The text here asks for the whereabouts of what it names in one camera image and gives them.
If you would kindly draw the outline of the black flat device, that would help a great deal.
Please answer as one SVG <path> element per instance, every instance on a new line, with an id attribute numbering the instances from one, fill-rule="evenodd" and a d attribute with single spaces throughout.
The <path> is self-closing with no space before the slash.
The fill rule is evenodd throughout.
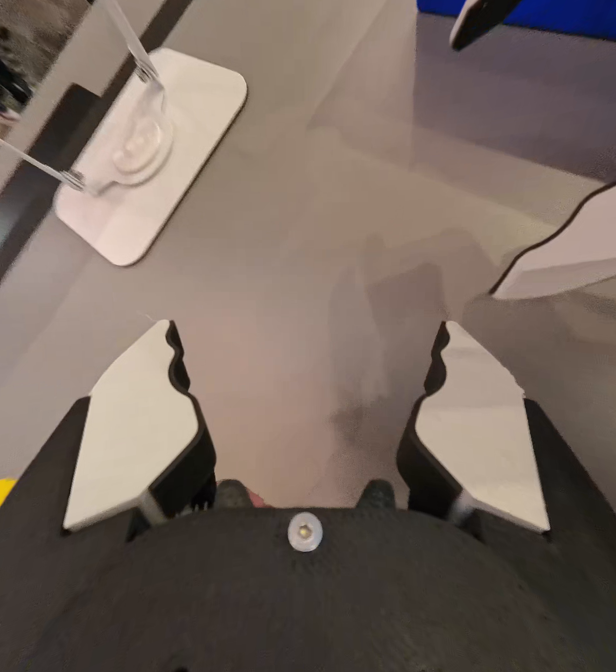
<path id="1" fill-rule="evenodd" d="M 456 52 L 470 46 L 515 10 L 521 1 L 465 1 L 449 35 Z"/>

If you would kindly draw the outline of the white desk stand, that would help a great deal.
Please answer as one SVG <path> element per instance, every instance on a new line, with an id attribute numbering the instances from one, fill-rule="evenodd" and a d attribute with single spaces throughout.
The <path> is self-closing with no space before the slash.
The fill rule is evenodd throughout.
<path id="1" fill-rule="evenodd" d="M 147 52 L 117 1 L 101 1 L 135 62 L 69 170 L 56 170 L 0 138 L 58 180 L 58 219 L 119 267 L 143 258 L 240 113 L 239 73 L 166 47 Z"/>

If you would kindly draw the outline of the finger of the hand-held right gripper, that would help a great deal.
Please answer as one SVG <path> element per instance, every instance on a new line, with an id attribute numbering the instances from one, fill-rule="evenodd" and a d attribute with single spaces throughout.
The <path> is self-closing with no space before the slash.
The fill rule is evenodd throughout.
<path id="1" fill-rule="evenodd" d="M 548 238 L 518 253 L 489 294 L 542 298 L 616 277 L 616 182 L 584 198 Z"/>

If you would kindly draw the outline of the blue bin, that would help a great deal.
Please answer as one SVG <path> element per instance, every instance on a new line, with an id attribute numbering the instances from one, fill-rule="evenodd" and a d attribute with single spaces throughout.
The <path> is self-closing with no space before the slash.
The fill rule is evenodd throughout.
<path id="1" fill-rule="evenodd" d="M 456 21 L 464 2 L 417 1 L 416 5 L 421 13 Z M 501 24 L 616 42 L 616 1 L 521 1 Z"/>

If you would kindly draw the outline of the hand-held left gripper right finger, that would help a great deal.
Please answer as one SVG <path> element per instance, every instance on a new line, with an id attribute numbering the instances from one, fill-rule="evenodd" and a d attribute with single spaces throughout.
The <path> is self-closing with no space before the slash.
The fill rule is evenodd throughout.
<path id="1" fill-rule="evenodd" d="M 407 509 L 454 525 L 482 511 L 549 532 L 525 401 L 496 357 L 458 323 L 441 322 L 396 451 Z"/>

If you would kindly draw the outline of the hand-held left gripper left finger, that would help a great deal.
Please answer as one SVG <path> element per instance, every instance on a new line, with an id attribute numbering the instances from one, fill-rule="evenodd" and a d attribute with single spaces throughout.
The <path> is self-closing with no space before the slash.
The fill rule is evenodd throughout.
<path id="1" fill-rule="evenodd" d="M 63 529 L 125 511 L 150 526 L 208 508 L 217 454 L 174 321 L 156 322 L 91 390 Z"/>

